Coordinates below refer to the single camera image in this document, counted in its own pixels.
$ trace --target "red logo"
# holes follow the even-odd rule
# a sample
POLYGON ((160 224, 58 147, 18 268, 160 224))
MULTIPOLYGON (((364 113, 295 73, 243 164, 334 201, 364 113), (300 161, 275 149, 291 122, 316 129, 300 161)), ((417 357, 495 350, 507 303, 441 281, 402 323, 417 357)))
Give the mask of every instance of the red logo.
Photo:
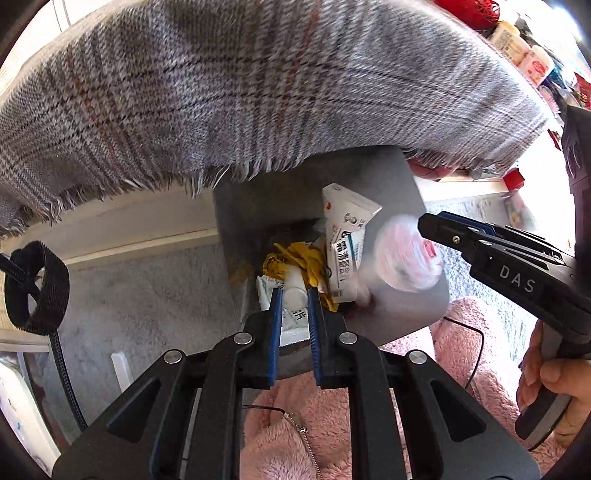
POLYGON ((543 75, 546 71, 546 68, 538 60, 534 60, 533 62, 531 62, 531 66, 540 75, 543 75))
POLYGON ((425 247, 425 252, 429 256, 429 259, 433 259, 437 256, 437 252, 435 251, 435 246, 429 240, 423 240, 423 246, 425 247))

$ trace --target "fingernail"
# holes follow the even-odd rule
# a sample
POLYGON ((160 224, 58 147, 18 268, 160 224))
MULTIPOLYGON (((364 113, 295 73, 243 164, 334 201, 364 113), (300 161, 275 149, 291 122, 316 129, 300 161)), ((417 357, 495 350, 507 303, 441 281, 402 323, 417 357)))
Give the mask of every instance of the fingernail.
POLYGON ((525 366, 524 377, 525 377, 525 384, 528 387, 530 385, 532 385, 533 383, 535 383, 537 375, 535 374, 534 367, 532 367, 531 364, 527 364, 525 366))
POLYGON ((546 362, 540 368, 540 377, 543 381, 555 383, 560 378, 562 367, 559 362, 546 362))
POLYGON ((533 402, 535 402, 536 395, 530 390, 527 389, 523 392, 523 402, 525 403, 526 407, 529 407, 533 402))

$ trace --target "white box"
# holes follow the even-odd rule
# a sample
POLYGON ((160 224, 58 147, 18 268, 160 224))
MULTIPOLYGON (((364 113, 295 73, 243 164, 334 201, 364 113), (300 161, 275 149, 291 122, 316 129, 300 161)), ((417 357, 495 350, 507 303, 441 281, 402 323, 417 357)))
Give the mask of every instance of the white box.
POLYGON ((354 301, 355 272, 361 265, 365 226, 381 205, 337 183, 322 189, 326 217, 326 259, 334 301, 354 301))
POLYGON ((324 216, 326 217, 326 248, 338 240, 365 229, 382 206, 338 183, 322 189, 324 216))

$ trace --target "white bottle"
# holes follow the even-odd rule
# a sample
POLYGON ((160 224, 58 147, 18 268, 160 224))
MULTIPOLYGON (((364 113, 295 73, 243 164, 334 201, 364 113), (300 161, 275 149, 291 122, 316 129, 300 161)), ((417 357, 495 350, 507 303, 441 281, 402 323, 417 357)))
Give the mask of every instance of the white bottle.
POLYGON ((290 312, 303 310, 308 306, 308 294, 300 267, 288 265, 283 276, 283 308, 290 312))
POLYGON ((554 68, 554 61, 542 47, 534 45, 518 68, 525 78, 539 87, 554 68))

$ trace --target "white bottle cap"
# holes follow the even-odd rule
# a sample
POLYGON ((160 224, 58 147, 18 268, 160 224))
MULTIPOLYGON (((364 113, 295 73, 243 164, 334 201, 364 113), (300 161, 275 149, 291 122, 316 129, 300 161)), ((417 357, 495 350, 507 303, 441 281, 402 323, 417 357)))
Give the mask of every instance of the white bottle cap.
POLYGON ((308 306, 308 294, 300 288, 283 290, 283 308, 290 312, 303 310, 308 306))

